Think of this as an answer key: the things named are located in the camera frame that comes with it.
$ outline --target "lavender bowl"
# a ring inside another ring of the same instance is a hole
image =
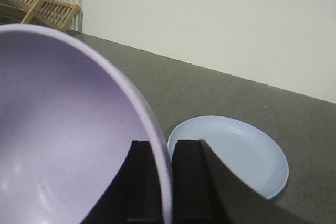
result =
[[[150,141],[170,224],[166,141],[136,87],[67,34],[0,26],[0,223],[80,223],[132,140]]]

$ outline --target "gray countertop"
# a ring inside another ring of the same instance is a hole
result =
[[[137,86],[165,137],[181,122],[220,115],[247,122],[283,150],[289,180],[274,203],[305,220],[336,223],[336,104],[71,32]]]

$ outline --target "light blue plate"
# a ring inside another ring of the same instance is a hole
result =
[[[285,186],[288,163],[280,147],[264,132],[232,118],[200,116],[177,126],[168,140],[172,158],[177,140],[205,139],[243,182],[270,199]]]

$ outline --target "black plastic piece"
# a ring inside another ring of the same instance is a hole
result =
[[[309,224],[250,189],[204,140],[177,142],[173,173],[174,224]]]
[[[159,177],[148,141],[133,141],[118,174],[82,224],[161,224]]]

